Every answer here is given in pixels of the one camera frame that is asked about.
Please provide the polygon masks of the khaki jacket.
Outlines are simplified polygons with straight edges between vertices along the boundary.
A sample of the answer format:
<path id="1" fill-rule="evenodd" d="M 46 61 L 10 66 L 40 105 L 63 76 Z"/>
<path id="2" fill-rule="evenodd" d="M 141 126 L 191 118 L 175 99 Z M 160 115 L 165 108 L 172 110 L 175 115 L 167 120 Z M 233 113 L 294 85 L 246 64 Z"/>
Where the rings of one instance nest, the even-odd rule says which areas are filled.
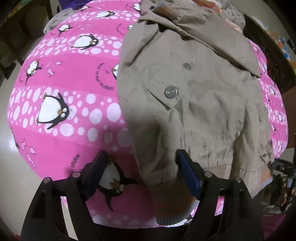
<path id="1" fill-rule="evenodd" d="M 188 1 L 141 1 L 126 34 L 117 93 L 159 225 L 194 208 L 177 150 L 251 196 L 271 182 L 270 124 L 250 42 L 222 14 Z"/>

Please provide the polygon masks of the pink penguin blanket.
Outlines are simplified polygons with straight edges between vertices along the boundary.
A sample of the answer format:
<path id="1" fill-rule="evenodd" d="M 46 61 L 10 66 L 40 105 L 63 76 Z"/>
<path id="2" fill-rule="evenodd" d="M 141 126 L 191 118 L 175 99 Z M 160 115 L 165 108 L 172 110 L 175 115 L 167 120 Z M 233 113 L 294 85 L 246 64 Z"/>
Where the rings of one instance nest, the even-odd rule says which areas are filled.
<path id="1" fill-rule="evenodd" d="M 109 162 L 87 207 L 95 223 L 120 228 L 159 225 L 142 180 L 121 110 L 117 76 L 126 34 L 140 18 L 141 1 L 91 1 L 37 44 L 18 74 L 7 119 L 16 149 L 34 172 L 54 180 L 81 171 L 100 150 Z M 280 91 L 267 74 L 262 50 L 247 39 L 260 71 L 274 159 L 287 147 Z"/>

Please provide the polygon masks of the dark carved wooden headboard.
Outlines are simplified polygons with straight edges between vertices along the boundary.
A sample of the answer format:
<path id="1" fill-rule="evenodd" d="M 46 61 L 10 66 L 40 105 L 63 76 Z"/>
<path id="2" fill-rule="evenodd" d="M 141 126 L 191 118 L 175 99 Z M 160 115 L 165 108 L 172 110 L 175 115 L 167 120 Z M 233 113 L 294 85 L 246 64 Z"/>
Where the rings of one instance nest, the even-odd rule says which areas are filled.
<path id="1" fill-rule="evenodd" d="M 257 44 L 267 59 L 267 73 L 278 86 L 281 93 L 295 87 L 295 73 L 287 58 L 271 36 L 248 15 L 244 15 L 243 34 Z"/>

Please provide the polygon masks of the peach fringed towel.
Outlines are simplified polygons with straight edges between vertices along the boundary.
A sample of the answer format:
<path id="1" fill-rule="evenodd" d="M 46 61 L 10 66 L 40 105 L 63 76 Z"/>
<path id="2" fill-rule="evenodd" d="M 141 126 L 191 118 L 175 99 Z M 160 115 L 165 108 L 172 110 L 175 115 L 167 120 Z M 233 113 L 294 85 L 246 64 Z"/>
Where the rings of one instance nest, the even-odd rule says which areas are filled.
<path id="1" fill-rule="evenodd" d="M 226 18 L 225 14 L 223 13 L 222 9 L 220 8 L 221 4 L 219 2 L 217 2 L 217 1 L 205 1 L 205 0 L 193 0 L 193 2 L 198 6 L 209 8 L 209 9 L 215 11 L 216 13 L 221 14 L 222 18 L 224 18 L 224 20 L 229 25 L 231 25 L 237 32 L 240 32 L 240 33 L 243 32 L 238 26 L 236 26 L 234 23 L 230 22 Z"/>

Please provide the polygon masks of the purple tote bag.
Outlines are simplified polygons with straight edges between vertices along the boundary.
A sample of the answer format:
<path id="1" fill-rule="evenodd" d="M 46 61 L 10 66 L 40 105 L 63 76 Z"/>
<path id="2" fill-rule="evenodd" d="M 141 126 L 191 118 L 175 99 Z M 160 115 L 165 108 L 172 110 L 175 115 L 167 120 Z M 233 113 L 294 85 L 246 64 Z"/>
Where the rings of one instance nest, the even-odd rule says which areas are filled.
<path id="1" fill-rule="evenodd" d="M 79 9 L 92 0 L 59 0 L 62 10 L 64 9 Z"/>

